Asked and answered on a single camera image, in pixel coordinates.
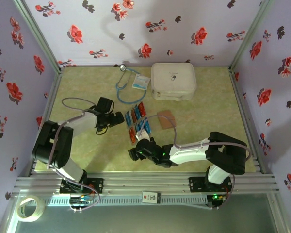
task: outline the white label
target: white label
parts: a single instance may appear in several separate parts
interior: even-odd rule
[[[159,193],[154,192],[142,192],[142,202],[143,203],[152,203],[157,204],[160,203]]]

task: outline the white case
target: white case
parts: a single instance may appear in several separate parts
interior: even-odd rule
[[[194,67],[191,63],[155,63],[151,87],[156,100],[189,100],[197,88]]]

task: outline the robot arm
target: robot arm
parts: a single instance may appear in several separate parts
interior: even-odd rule
[[[230,174],[242,175],[245,172],[245,149],[225,146],[221,150],[222,145],[207,145],[209,142],[232,142],[246,146],[244,142],[219,132],[211,132],[209,138],[181,146],[169,144],[160,147],[144,130],[137,139],[136,147],[129,150],[134,161],[150,159],[159,166],[171,167],[185,162],[207,160],[213,165],[206,172],[205,182],[214,185],[222,184]]]
[[[114,114],[110,111],[112,104],[114,105],[112,100],[101,97],[97,105],[84,111],[83,117],[68,122],[61,128],[51,161],[53,168],[73,181],[84,183],[87,179],[86,171],[70,158],[72,139],[88,129],[96,128],[98,134],[108,127],[124,122],[120,112]],[[50,120],[43,124],[32,152],[35,159],[48,163],[53,140],[60,125],[61,123]]]

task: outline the floral wallpaper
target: floral wallpaper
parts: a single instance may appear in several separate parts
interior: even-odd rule
[[[41,123],[54,77],[14,3],[0,1],[0,224],[31,158],[37,119]]]
[[[272,4],[234,71],[291,219],[291,0]]]
[[[185,61],[228,66],[261,0],[25,2],[61,67]]]

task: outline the black bracket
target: black bracket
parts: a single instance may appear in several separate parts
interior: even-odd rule
[[[206,193],[206,192],[226,192],[231,191],[232,183],[231,178],[226,177],[222,184],[209,184],[206,185],[205,177],[189,177],[189,187],[191,193]]]
[[[98,193],[102,193],[103,179],[102,178],[87,178],[87,185],[93,186]],[[79,185],[74,185],[67,180],[62,179],[59,193],[61,194],[90,194],[91,189],[83,188]]]

